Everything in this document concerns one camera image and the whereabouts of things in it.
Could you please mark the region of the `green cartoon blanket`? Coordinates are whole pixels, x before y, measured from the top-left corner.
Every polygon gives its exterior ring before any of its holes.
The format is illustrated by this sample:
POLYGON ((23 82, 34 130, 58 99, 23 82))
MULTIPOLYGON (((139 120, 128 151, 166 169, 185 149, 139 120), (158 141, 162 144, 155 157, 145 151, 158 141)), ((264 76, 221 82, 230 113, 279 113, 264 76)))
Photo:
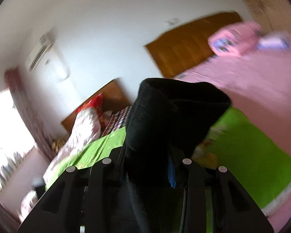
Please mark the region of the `green cartoon blanket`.
MULTIPOLYGON (((111 132, 88 146, 63 147, 44 173, 50 187, 68 166, 92 166, 122 146, 124 128, 111 132)), ((225 166, 251 195, 275 232, 291 218, 291 156, 281 150, 265 133, 255 127, 236 108, 229 108, 211 128, 200 146, 225 166)))

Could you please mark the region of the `pink floral quilt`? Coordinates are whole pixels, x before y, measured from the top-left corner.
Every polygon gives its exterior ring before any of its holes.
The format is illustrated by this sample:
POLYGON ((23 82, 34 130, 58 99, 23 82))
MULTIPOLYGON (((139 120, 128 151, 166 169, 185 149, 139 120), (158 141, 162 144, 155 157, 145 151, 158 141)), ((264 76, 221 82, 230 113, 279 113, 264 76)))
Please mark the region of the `pink floral quilt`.
POLYGON ((67 142, 59 149, 43 175, 46 187, 49 188, 58 178, 59 163, 83 151, 91 142, 98 140, 101 135, 99 116, 94 107, 86 108, 76 116, 72 132, 67 142))

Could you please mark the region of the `white wall air conditioner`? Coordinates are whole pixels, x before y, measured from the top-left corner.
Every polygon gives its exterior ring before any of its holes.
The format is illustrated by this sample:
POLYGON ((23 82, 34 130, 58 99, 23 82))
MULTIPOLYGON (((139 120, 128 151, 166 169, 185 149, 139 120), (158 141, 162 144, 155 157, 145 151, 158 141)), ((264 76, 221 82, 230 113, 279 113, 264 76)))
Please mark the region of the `white wall air conditioner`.
POLYGON ((44 33, 32 48, 26 59, 26 67, 28 72, 34 71, 44 56, 53 48, 55 44, 55 35, 52 30, 44 33))

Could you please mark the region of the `left wooden headboard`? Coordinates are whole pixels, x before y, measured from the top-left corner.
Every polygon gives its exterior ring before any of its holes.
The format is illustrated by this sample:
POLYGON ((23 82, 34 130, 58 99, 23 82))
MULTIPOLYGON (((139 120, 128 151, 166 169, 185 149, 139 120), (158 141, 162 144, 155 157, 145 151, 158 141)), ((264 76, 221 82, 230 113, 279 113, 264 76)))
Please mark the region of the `left wooden headboard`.
POLYGON ((105 84, 102 88, 100 88, 97 92, 95 92, 92 96, 90 96, 85 102, 78 106, 68 117, 66 117, 61 122, 61 125, 69 134, 71 134, 73 125, 75 123, 75 119, 77 116, 76 110, 85 103, 87 103, 89 100, 94 99, 100 93, 104 94, 104 99, 102 102, 103 111, 111 110, 113 112, 118 112, 125 107, 131 105, 121 86, 119 85, 118 79, 113 79, 105 84))

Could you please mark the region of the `red pillow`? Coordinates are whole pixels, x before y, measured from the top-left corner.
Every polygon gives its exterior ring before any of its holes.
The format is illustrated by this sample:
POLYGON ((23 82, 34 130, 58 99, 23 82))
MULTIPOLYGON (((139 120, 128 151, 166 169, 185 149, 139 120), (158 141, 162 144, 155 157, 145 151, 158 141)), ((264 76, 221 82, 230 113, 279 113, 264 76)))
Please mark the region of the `red pillow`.
POLYGON ((99 121, 100 121, 100 124, 101 124, 101 128, 105 129, 106 124, 105 124, 105 118, 104 118, 104 113, 103 113, 103 109, 102 109, 103 100, 104 100, 104 94, 103 93, 99 93, 94 98, 84 102, 80 107, 78 107, 75 110, 75 113, 78 114, 82 110, 85 110, 85 109, 88 109, 88 108, 91 108, 91 107, 94 108, 96 110, 97 114, 98 114, 99 121))

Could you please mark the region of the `red plaid bed sheet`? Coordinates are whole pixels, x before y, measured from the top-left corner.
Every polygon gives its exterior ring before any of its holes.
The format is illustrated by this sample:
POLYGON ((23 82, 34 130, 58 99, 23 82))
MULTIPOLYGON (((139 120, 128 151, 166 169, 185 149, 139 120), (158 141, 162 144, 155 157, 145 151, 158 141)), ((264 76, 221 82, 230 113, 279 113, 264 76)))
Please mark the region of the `red plaid bed sheet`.
POLYGON ((126 108, 112 114, 106 128, 104 129, 100 137, 102 138, 118 129, 123 128, 126 125, 130 110, 131 106, 127 106, 126 108))

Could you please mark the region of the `pink bed sheet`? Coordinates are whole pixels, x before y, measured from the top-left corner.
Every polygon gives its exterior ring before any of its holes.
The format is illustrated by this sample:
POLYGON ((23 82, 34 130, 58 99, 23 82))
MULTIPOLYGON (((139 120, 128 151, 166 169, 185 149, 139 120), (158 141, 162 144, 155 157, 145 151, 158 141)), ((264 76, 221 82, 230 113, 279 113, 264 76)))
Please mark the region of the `pink bed sheet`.
MULTIPOLYGON (((242 57, 216 57, 177 75, 185 82, 209 82, 224 91, 255 127, 291 156, 291 48, 261 50, 242 57)), ((217 159, 200 146, 193 159, 216 168, 217 159)), ((291 218, 279 232, 291 231, 291 218)))

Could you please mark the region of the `wooden headboard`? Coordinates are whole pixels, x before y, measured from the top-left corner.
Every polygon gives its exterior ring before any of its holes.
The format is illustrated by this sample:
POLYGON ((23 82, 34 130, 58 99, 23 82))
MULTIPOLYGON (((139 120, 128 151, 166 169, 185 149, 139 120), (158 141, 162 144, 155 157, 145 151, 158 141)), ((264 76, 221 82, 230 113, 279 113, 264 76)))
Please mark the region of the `wooden headboard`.
POLYGON ((121 86, 119 85, 118 79, 113 79, 105 84, 102 88, 100 88, 97 92, 95 92, 92 96, 90 96, 85 102, 78 106, 68 117, 66 117, 61 122, 61 125, 69 134, 71 134, 73 125, 75 123, 75 119, 77 116, 76 110, 85 103, 87 103, 89 100, 94 99, 100 93, 104 94, 104 99, 102 102, 103 111, 111 110, 113 112, 118 112, 125 107, 131 105, 121 86))
POLYGON ((208 15, 161 34, 146 44, 145 48, 163 77, 173 78, 213 55, 208 45, 208 38, 212 34, 227 25, 242 21, 237 12, 208 15))

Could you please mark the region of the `black pants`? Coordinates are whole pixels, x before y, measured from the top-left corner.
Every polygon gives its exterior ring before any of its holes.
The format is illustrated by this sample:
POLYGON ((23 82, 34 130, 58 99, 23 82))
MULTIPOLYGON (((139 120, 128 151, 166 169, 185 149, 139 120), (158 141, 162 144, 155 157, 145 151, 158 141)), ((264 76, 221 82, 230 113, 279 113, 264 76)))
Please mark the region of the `black pants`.
POLYGON ((230 105, 230 98, 207 82, 142 81, 126 121, 123 187, 111 219, 113 232, 172 230, 179 197, 168 179, 169 166, 181 183, 182 161, 193 155, 230 105))

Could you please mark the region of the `patterned window curtain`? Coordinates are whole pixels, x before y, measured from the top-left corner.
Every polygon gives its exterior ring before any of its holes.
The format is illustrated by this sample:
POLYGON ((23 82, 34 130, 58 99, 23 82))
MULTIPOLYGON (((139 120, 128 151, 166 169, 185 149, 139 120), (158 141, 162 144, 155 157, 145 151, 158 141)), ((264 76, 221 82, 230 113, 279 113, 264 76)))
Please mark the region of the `patterned window curtain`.
POLYGON ((42 119, 38 111, 33 106, 28 95, 28 90, 22 81, 19 68, 11 68, 4 73, 4 81, 10 90, 15 107, 22 118, 26 128, 31 133, 40 151, 48 158, 53 160, 54 153, 51 148, 51 139, 46 132, 42 119))

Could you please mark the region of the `pink cartoon pillow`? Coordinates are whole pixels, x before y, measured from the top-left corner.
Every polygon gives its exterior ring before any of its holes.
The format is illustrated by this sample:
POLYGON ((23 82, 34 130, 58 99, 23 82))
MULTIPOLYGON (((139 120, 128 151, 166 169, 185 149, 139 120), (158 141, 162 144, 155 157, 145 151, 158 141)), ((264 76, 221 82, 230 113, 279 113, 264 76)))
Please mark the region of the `pink cartoon pillow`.
POLYGON ((256 22, 238 22, 220 28, 208 38, 208 45, 217 56, 240 57, 255 49, 262 27, 256 22))

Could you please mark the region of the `right wooden headboard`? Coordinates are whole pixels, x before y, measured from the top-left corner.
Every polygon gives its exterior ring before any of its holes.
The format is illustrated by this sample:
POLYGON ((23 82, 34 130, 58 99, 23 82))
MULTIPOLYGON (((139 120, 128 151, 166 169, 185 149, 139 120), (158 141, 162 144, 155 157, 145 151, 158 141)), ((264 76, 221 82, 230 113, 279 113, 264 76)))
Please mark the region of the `right wooden headboard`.
POLYGON ((208 15, 161 34, 146 44, 145 48, 163 77, 173 78, 213 55, 208 45, 208 38, 212 34, 227 25, 242 21, 237 12, 208 15))

